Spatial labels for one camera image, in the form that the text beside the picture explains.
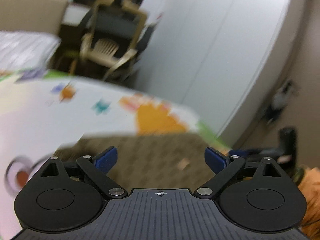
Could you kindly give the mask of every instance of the brown floor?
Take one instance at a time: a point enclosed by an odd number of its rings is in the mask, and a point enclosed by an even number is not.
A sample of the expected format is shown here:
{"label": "brown floor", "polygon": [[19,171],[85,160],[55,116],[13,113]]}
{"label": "brown floor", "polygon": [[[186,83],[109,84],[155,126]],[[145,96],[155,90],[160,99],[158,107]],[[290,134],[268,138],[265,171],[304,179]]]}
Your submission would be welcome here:
{"label": "brown floor", "polygon": [[295,126],[298,131],[298,163],[320,167],[320,0],[311,0],[307,26],[289,78],[301,90],[293,96],[282,117],[267,127],[260,122],[242,148],[277,146],[277,131]]}

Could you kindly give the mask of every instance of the chair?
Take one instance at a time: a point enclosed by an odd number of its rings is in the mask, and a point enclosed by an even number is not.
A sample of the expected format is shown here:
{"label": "chair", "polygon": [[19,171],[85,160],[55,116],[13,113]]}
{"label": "chair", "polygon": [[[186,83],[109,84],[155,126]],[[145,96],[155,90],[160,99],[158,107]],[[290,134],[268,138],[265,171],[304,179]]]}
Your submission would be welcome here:
{"label": "chair", "polygon": [[0,0],[0,31],[58,35],[68,0]]}
{"label": "chair", "polygon": [[138,53],[136,46],[147,20],[139,6],[123,0],[97,0],[93,6],[92,26],[83,36],[80,59],[93,61],[108,68],[103,81],[119,67],[128,63],[126,76],[132,71]]}

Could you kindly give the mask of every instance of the beige plastic chair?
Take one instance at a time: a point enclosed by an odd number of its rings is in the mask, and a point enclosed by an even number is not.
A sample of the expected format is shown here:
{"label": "beige plastic chair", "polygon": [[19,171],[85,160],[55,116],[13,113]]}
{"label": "beige plastic chair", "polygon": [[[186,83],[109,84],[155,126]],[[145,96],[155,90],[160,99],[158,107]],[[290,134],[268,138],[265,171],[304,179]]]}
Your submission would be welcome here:
{"label": "beige plastic chair", "polygon": [[0,31],[59,34],[68,0],[0,0]]}
{"label": "beige plastic chair", "polygon": [[[139,36],[144,28],[145,22],[147,20],[147,14],[139,9],[136,4],[130,3],[129,1],[123,1],[122,6],[120,8],[115,8],[112,3],[114,0],[97,0],[93,6],[93,18],[92,18],[92,27],[89,33],[83,36],[83,41],[81,44],[80,50],[80,59],[82,62],[86,60],[93,61],[99,65],[105,66],[108,68],[106,71],[103,81],[105,81],[111,74],[121,67],[123,64],[130,62],[127,71],[127,76],[129,75],[132,65],[135,61],[135,55],[137,54],[136,46],[139,39]],[[108,8],[108,14],[113,16],[113,13],[116,15],[124,15],[128,13],[130,15],[135,16],[134,28],[132,28],[132,22],[129,22],[126,19],[117,18],[117,23],[121,25],[121,21],[124,21],[123,27],[117,26],[115,22],[111,23],[106,21],[100,22],[99,24],[105,25],[106,29],[106,37],[100,38],[92,47],[92,43],[94,40],[94,35],[97,27],[97,19],[99,15],[99,8],[105,7]],[[128,37],[130,36],[130,43],[126,49],[126,52],[121,57],[116,57],[115,54],[118,52],[119,47],[121,46],[119,43],[114,41],[112,38],[108,37],[108,33],[110,36],[122,36]]]}

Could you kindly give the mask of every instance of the silver screw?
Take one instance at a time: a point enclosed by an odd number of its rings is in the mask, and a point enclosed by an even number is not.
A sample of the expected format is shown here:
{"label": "silver screw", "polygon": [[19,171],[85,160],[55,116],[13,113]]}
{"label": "silver screw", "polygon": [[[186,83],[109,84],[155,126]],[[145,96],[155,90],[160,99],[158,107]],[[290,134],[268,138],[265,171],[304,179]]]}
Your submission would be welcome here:
{"label": "silver screw", "polygon": [[213,191],[208,187],[201,187],[201,188],[198,188],[197,192],[202,196],[209,196],[212,194]]}
{"label": "silver screw", "polygon": [[113,196],[121,196],[123,193],[124,193],[124,190],[119,187],[115,187],[109,190],[109,194]]}

